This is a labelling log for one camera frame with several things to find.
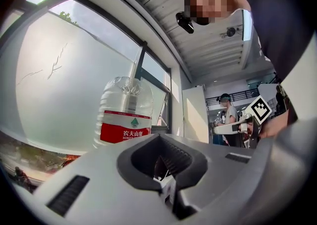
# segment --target black slot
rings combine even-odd
[[[250,160],[249,157],[240,156],[238,154],[233,154],[233,153],[229,153],[225,157],[230,159],[230,160],[234,160],[236,162],[245,163],[245,164],[247,164]]]
[[[54,198],[47,207],[60,216],[64,216],[75,202],[81,191],[88,183],[89,178],[75,176]]]
[[[161,185],[153,180],[159,158],[175,178],[178,190],[196,185],[207,171],[202,153],[166,135],[151,136],[124,150],[117,159],[117,169],[134,188],[161,192]]]

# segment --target dark shirt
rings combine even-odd
[[[306,0],[247,0],[261,48],[284,80],[305,51],[314,29],[311,2]],[[289,112],[288,122],[297,119]]]

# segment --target plastic water bottle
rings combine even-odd
[[[118,143],[151,133],[153,94],[138,79],[116,77],[101,97],[94,147]]]

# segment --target railing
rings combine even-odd
[[[259,94],[259,91],[257,88],[229,94],[232,102],[243,100],[243,99],[248,99],[248,98],[252,98],[252,97],[258,97],[259,95],[260,94]],[[217,105],[220,103],[220,101],[218,99],[219,99],[219,97],[212,97],[212,98],[206,99],[206,106],[207,106],[208,110],[209,110],[208,106]]]

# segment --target red bottle label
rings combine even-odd
[[[105,111],[100,140],[118,143],[151,133],[151,118],[148,116]]]

